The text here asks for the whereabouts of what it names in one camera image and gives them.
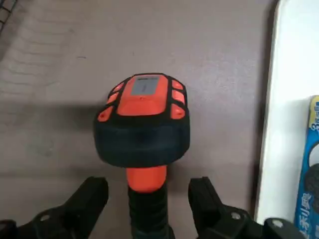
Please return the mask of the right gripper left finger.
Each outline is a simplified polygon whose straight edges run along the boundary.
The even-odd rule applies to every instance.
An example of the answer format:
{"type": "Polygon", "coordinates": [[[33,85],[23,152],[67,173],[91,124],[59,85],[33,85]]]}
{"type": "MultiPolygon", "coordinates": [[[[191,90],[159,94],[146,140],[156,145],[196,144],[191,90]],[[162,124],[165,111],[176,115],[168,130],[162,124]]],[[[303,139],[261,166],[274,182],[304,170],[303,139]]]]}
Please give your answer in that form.
{"type": "Polygon", "coordinates": [[[108,182],[89,177],[62,205],[38,213],[18,226],[14,220],[0,221],[2,239],[87,239],[109,198],[108,182]]]}

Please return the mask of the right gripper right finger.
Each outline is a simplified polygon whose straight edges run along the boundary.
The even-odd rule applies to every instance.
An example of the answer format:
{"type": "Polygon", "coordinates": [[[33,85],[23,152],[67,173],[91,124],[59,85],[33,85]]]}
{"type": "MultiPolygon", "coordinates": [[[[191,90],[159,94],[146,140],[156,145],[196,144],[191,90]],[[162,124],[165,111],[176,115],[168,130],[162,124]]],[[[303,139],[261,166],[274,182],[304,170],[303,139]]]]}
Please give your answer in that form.
{"type": "Polygon", "coordinates": [[[254,221],[247,211],[221,202],[208,177],[192,178],[188,199],[199,239],[295,239],[297,228],[289,221],[268,218],[254,221]]]}

